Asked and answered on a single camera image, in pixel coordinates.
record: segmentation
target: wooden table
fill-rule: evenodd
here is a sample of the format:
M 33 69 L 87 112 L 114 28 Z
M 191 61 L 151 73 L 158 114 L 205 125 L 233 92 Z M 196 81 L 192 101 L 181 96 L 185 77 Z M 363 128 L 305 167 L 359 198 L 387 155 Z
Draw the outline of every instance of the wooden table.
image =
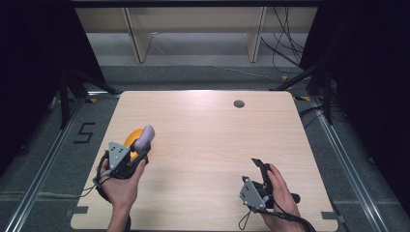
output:
M 243 101 L 238 108 L 234 101 Z M 123 143 L 135 129 L 152 125 L 156 137 L 150 162 L 133 205 L 132 229 L 237 231 L 248 212 L 238 196 L 242 176 L 261 182 L 250 160 L 273 163 L 299 209 L 317 231 L 337 230 L 322 219 L 332 206 L 308 139 L 287 92 L 143 91 L 125 92 L 114 111 L 85 187 L 92 186 L 108 142 Z M 75 229 L 107 228 L 111 206 L 93 190 L 78 202 L 86 214 L 74 214 Z M 260 215 L 251 214 L 248 231 L 266 231 Z

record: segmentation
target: yellow object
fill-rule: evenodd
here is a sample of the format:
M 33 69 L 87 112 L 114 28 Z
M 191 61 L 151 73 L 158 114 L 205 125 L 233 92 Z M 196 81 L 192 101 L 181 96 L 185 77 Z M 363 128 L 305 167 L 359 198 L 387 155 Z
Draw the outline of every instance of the yellow object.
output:
M 289 80 L 289 78 L 287 77 L 287 75 L 283 75 L 283 76 L 282 76 L 282 80 L 283 80 L 283 82 L 286 82 L 286 81 Z
M 126 139 L 124 142 L 124 146 L 126 147 L 131 147 L 133 142 L 141 136 L 143 129 L 137 129 L 134 130 L 132 133 L 130 133 L 129 137 Z M 138 154 L 136 152 L 131 152 L 131 161 L 134 161 L 138 157 Z

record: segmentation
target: black cable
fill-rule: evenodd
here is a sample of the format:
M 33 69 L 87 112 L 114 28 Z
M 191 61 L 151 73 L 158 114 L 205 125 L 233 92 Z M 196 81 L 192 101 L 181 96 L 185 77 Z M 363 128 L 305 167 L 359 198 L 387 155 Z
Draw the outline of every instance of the black cable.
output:
M 239 221 L 239 228 L 241 229 L 241 230 L 245 230 L 245 227 L 247 227 L 247 223 L 248 223 L 248 219 L 249 219 L 249 216 L 250 216 L 250 212 L 252 212 L 252 210 L 249 210 L 249 212 L 247 213 L 247 214 L 245 214 L 244 215 L 244 217 L 242 217 L 242 219 Z M 245 224 L 244 224 L 244 227 L 241 227 L 241 222 L 244 220 L 244 219 L 246 219 L 245 220 Z
M 281 208 L 281 206 L 278 204 L 278 202 L 276 202 L 275 200 L 274 200 L 274 204 L 277 205 L 278 208 L 279 208 L 280 210 L 282 210 L 285 214 L 287 214 L 287 212 L 284 211 L 284 210 Z
M 292 43 L 292 38 L 290 37 L 290 35 L 289 35 L 289 32 L 286 32 L 286 25 L 287 25 L 287 27 L 289 28 L 289 21 L 288 21 L 288 15 L 289 15 L 289 8 L 288 7 L 285 7 L 285 21 L 284 21 L 284 23 L 282 23 L 282 21 L 280 20 L 280 17 L 279 17 L 279 15 L 278 15 L 278 12 L 277 12 L 277 9 L 274 7 L 274 11 L 275 11 L 275 15 L 277 16 L 277 19 L 278 19 L 278 21 L 279 21 L 279 24 L 280 24 L 280 27 L 281 27 L 281 29 L 282 29 L 282 31 L 281 31 L 281 33 L 280 33 L 280 37 L 279 37 L 279 41 L 280 41 L 280 39 L 281 39 L 281 36 L 284 34 L 286 37 L 287 37 L 287 39 L 290 41 L 290 43 L 291 43 L 291 46 L 292 46 L 292 50 L 293 50 L 293 54 L 295 55 L 295 58 L 296 58 L 296 60 L 297 60 L 297 62 L 299 63 L 299 60 L 298 60 L 298 56 L 299 56 L 299 54 L 297 54 L 297 53 L 295 53 L 295 46 L 293 45 L 293 43 Z
M 304 125 L 304 129 L 307 128 L 314 120 L 319 118 L 321 115 L 323 115 L 323 112 L 317 115 L 316 117 L 314 117 L 310 122 L 308 122 L 308 124 Z
M 292 59 L 290 59 L 289 57 L 287 57 L 286 55 L 284 55 L 283 53 L 279 52 L 278 50 L 274 49 L 273 47 L 271 47 L 268 43 L 265 42 L 265 40 L 261 37 L 260 40 L 267 45 L 271 50 L 273 50 L 275 53 L 277 53 L 278 55 L 280 55 L 281 57 L 283 57 L 284 59 L 286 59 L 287 61 L 289 61 L 290 63 L 292 63 L 295 66 L 298 66 L 299 64 L 294 62 Z
M 85 194 L 80 195 L 79 197 L 84 197 L 84 196 L 88 195 L 88 194 L 94 189 L 95 186 L 96 186 L 96 185 L 93 185 L 93 186 L 91 186 L 91 187 L 89 187 L 89 188 L 85 188 L 83 191 L 85 191 L 85 190 L 88 190 L 88 191 L 87 191 Z
M 275 212 L 260 211 L 260 210 L 257 210 L 256 213 L 263 214 L 263 215 L 269 215 L 269 216 L 275 216 L 281 219 L 285 219 L 287 221 L 298 222 L 304 227 L 306 232 L 316 232 L 316 230 L 310 224 L 310 222 L 308 222 L 306 219 L 301 218 L 301 217 L 293 216 L 288 213 L 275 213 Z
M 293 44 L 297 45 L 298 47 L 300 47 L 302 49 L 302 50 L 299 50 L 299 51 L 303 52 L 303 49 L 305 49 L 305 48 L 302 45 L 298 44 L 295 40 L 293 40 L 292 37 L 290 36 L 290 33 L 289 33 L 289 37 L 290 37 L 290 40 L 292 41 Z
M 338 113 L 338 112 L 343 112 L 343 110 L 338 110 L 338 111 L 331 111 L 332 113 Z M 341 123 L 348 123 L 349 120 L 348 119 L 340 119 L 338 117 L 335 117 L 335 115 L 331 115 L 333 119 L 335 119 L 336 121 L 339 121 Z
M 316 107 L 312 107 L 312 108 L 302 110 L 301 112 L 299 112 L 299 117 L 301 117 L 301 119 L 302 119 L 305 116 L 305 114 L 311 112 L 312 110 L 321 109 L 321 108 L 323 108 L 323 105 L 319 105 L 319 106 L 316 106 Z
M 285 47 L 285 48 L 287 48 L 287 49 L 289 49 L 289 50 L 293 50 L 292 47 L 283 44 L 283 43 L 278 39 L 277 35 L 275 35 L 275 33 L 272 33 L 272 34 L 274 35 L 275 40 L 277 40 L 277 42 L 278 42 L 280 45 L 282 45 L 283 47 Z
M 106 181 L 108 181 L 109 179 L 111 179 L 111 177 L 106 178 L 105 180 L 102 181 L 102 183 L 100 185 L 103 185 Z
M 292 46 L 292 51 L 293 51 L 293 55 L 295 56 L 295 59 L 298 61 L 298 63 L 300 63 L 301 56 L 299 55 L 298 52 L 296 52 L 296 47 L 293 45 L 292 38 L 290 37 L 289 20 L 288 20 L 288 17 L 289 17 L 289 8 L 288 8 L 288 7 L 285 7 L 284 13 L 285 13 L 285 19 L 286 19 L 286 20 L 284 21 L 285 34 L 286 34 L 286 36 L 287 36 L 287 39 L 288 39 L 289 42 L 290 42 L 290 45 Z
M 277 64 L 275 64 L 275 54 L 276 54 L 278 51 L 277 51 L 275 48 L 272 48 L 272 50 L 274 51 L 274 54 L 273 54 L 273 56 L 272 56 L 272 63 L 274 64 L 274 68 L 275 68 L 277 71 L 279 71 L 279 72 L 281 72 L 281 73 L 287 73 L 287 74 L 300 74 L 300 72 L 287 72 L 287 71 L 283 71 L 283 70 L 281 70 L 280 68 L 278 68 L 278 67 L 277 67 Z

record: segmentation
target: finger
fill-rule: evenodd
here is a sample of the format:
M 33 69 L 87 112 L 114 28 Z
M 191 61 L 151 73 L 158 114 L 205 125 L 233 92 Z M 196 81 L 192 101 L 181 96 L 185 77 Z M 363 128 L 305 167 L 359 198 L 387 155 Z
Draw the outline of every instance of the finger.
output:
M 272 167 L 273 166 L 271 165 L 271 170 L 268 170 L 268 177 L 271 180 L 272 187 L 274 188 L 274 192 L 273 192 L 274 199 L 276 201 L 282 201 L 282 199 L 284 199 L 282 185 L 278 179 L 278 176 L 275 175 L 275 173 L 272 171 L 274 170 L 274 168 Z
M 270 165 L 271 165 L 272 172 L 274 173 L 274 175 L 278 179 L 278 182 L 279 182 L 279 184 L 280 184 L 280 186 L 283 190 L 283 193 L 290 195 L 289 188 L 287 187 L 287 184 L 284 181 L 284 179 L 283 179 L 282 175 L 280 174 L 279 170 L 273 164 L 270 164 Z
M 144 172 L 144 168 L 145 168 L 145 163 L 146 160 L 143 159 L 138 166 L 135 169 L 135 172 L 132 174 L 132 176 L 130 177 L 131 181 L 133 181 L 136 185 L 138 185 L 139 183 L 139 179 L 142 176 L 142 173 Z
M 101 173 L 103 173 L 106 170 L 107 167 L 108 167 L 108 159 L 104 159 L 103 162 L 102 162 Z

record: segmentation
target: handheld controller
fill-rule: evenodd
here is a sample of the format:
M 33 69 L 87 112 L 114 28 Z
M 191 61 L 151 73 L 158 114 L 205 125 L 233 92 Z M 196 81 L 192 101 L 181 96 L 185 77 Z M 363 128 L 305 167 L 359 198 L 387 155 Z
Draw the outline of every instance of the handheld controller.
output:
M 148 125 L 144 129 L 133 131 L 124 145 L 115 142 L 108 144 L 108 150 L 102 156 L 97 168 L 97 176 L 93 180 L 102 198 L 109 202 L 107 195 L 103 191 L 101 177 L 109 176 L 116 179 L 129 179 L 142 160 L 146 160 L 146 164 L 148 163 L 148 153 L 151 150 L 151 142 L 154 137 L 154 128 Z M 101 173 L 105 159 L 108 159 L 108 169 Z
M 272 195 L 274 187 L 267 173 L 268 170 L 271 170 L 271 166 L 268 163 L 263 163 L 260 159 L 252 159 L 252 161 L 260 168 L 263 184 L 254 182 L 249 177 L 243 176 L 244 186 L 239 193 L 239 197 L 244 201 L 244 204 L 254 212 L 273 209 L 275 204 L 274 196 Z M 296 203 L 301 201 L 300 195 L 296 193 L 291 194 Z
M 304 218 L 282 212 L 268 212 L 267 209 L 273 209 L 275 204 L 272 182 L 269 179 L 268 170 L 271 166 L 268 163 L 263 163 L 260 159 L 252 159 L 253 163 L 260 168 L 263 184 L 252 181 L 249 177 L 243 176 L 244 186 L 242 187 L 239 197 L 243 200 L 244 205 L 249 208 L 249 212 L 264 214 L 279 217 L 288 221 L 295 221 L 302 224 L 307 232 L 315 232 L 313 226 Z M 291 193 L 293 200 L 296 203 L 301 201 L 301 196 L 296 193 Z

